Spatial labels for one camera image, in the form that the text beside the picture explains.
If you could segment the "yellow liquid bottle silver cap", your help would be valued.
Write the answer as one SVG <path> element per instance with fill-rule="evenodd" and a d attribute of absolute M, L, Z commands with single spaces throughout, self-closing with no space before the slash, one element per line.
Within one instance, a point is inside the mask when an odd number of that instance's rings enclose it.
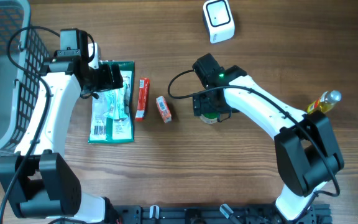
<path fill-rule="evenodd" d="M 342 95 L 338 90 L 325 91 L 317 100 L 306 107 L 306 112 L 308 114 L 311 114 L 314 111 L 327 113 L 341 101 L 341 98 Z"/>

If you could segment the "red white tissue pack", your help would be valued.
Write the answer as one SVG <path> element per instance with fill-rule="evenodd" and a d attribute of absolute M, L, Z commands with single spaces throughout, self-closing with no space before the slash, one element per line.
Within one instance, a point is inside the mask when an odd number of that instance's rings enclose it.
<path fill-rule="evenodd" d="M 168 108 L 167 102 L 163 96 L 156 98 L 157 108 L 164 123 L 169 123 L 172 120 L 172 114 Z"/>

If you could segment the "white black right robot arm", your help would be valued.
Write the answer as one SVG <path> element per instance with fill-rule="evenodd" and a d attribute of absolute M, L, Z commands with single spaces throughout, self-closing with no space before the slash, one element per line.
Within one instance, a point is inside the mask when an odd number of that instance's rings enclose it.
<path fill-rule="evenodd" d="M 336 174 L 344 159 L 329 118 L 320 111 L 308 114 L 293 108 L 261 88 L 237 65 L 224 68 L 211 54 L 192 66 L 204 90 L 193 96 L 195 116 L 242 113 L 274 141 L 278 173 L 284 183 L 275 200 L 278 216 L 296 222 L 311 209 L 315 198 L 332 182 L 340 193 Z"/>

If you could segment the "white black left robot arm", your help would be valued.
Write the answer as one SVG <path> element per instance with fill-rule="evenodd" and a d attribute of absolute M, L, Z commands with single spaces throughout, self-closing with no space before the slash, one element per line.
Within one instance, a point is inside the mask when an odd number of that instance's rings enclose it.
<path fill-rule="evenodd" d="M 122 218 L 108 198 L 82 191 L 63 156 L 76 101 L 122 88 L 120 69 L 99 64 L 95 42 L 87 32 L 63 29 L 58 36 L 60 48 L 33 72 L 40 88 L 29 125 L 14 154 L 0 158 L 5 192 L 0 212 L 10 206 L 18 218 L 120 223 Z"/>

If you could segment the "red stick sachet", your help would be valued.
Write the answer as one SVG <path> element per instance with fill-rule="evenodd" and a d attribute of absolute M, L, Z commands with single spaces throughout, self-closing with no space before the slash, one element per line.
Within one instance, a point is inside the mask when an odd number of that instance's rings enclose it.
<path fill-rule="evenodd" d="M 138 98 L 137 110 L 135 114 L 136 121 L 142 121 L 145 117 L 149 88 L 150 88 L 150 79 L 141 78 L 139 80 L 139 98 Z"/>

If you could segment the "light green wipes pack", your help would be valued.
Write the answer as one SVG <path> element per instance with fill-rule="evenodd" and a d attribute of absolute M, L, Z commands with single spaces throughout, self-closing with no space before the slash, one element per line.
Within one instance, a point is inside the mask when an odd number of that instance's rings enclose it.
<path fill-rule="evenodd" d="M 104 93 L 107 100 L 107 109 L 104 116 L 115 121 L 122 121 L 129 117 L 125 104 L 126 87 L 109 90 Z"/>

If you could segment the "green glove package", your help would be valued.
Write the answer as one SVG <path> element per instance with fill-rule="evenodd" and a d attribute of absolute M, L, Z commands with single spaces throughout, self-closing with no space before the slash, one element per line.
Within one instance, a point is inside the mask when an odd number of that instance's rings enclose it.
<path fill-rule="evenodd" d="M 92 99 L 91 126 L 88 142 L 90 144 L 121 144 L 134 141 L 134 125 L 131 118 L 132 91 L 134 88 L 134 69 L 133 61 L 107 61 L 102 60 L 106 64 L 118 64 L 122 79 L 123 87 L 126 87 L 125 104 L 126 112 L 129 117 L 122 121 L 115 121 L 104 116 L 107 109 L 107 100 L 104 92 L 99 92 L 98 99 Z"/>

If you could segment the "green lid jar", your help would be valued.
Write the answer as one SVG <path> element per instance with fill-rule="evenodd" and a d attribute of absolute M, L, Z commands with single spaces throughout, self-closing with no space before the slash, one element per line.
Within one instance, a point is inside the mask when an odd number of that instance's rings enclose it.
<path fill-rule="evenodd" d="M 214 124 L 218 122 L 219 113 L 206 113 L 200 116 L 200 119 L 206 124 Z"/>

